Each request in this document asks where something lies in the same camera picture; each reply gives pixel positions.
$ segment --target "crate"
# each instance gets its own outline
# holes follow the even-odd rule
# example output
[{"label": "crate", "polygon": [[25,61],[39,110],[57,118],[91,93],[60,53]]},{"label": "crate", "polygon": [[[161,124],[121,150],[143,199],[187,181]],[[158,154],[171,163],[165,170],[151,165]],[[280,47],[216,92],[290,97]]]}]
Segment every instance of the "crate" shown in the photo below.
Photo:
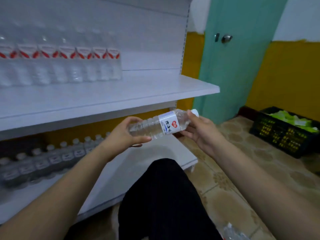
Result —
[{"label": "crate", "polygon": [[[304,154],[318,150],[320,147],[319,133],[308,132],[268,115],[280,110],[283,109],[269,107],[260,111],[249,133],[295,158],[300,158]],[[289,114],[306,118],[291,112]],[[312,127],[320,129],[320,122],[312,120]]]}]

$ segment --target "hand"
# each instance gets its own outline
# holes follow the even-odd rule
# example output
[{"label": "hand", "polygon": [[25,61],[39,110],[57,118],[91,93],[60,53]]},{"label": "hand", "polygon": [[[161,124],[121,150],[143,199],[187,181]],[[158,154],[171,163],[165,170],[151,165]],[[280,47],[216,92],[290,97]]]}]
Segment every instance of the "hand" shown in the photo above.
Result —
[{"label": "hand", "polygon": [[150,136],[132,136],[129,134],[128,126],[130,123],[141,122],[138,117],[127,117],[118,124],[110,135],[102,142],[102,146],[112,150],[114,157],[124,152],[129,147],[141,147],[142,143],[151,141]]},{"label": "hand", "polygon": [[226,139],[211,120],[202,116],[198,118],[190,110],[187,115],[191,123],[180,133],[192,139],[207,155],[215,157],[214,149]]}]

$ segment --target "green door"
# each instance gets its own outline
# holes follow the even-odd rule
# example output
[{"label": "green door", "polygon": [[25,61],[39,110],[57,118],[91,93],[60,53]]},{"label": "green door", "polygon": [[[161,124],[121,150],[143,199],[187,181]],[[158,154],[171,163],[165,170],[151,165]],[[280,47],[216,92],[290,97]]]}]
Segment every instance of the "green door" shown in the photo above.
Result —
[{"label": "green door", "polygon": [[[218,85],[220,93],[195,98],[194,108],[201,115],[219,124],[245,105],[286,2],[211,1],[199,79]],[[232,36],[230,42],[222,43],[224,35]]]}]

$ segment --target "floor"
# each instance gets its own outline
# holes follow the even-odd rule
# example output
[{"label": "floor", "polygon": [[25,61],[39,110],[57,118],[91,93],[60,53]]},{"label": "floor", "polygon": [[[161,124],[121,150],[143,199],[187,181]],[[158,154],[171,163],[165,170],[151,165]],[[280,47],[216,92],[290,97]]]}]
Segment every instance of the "floor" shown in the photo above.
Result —
[{"label": "floor", "polygon": [[[298,160],[249,134],[252,121],[236,117],[218,126],[221,133],[258,163],[272,177],[320,208],[320,178],[308,169],[320,166],[320,155]],[[192,173],[186,171],[215,224],[231,222],[252,240],[274,239],[221,168],[188,138],[179,140],[199,159]],[[66,239],[115,239],[111,209],[106,209],[70,228]]]}]

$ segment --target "black pants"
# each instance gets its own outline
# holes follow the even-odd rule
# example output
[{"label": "black pants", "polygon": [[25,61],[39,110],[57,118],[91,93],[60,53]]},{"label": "black pants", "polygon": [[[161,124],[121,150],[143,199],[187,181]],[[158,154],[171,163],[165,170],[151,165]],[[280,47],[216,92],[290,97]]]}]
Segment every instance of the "black pants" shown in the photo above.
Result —
[{"label": "black pants", "polygon": [[119,240],[222,239],[181,167],[154,161],[119,208]]}]

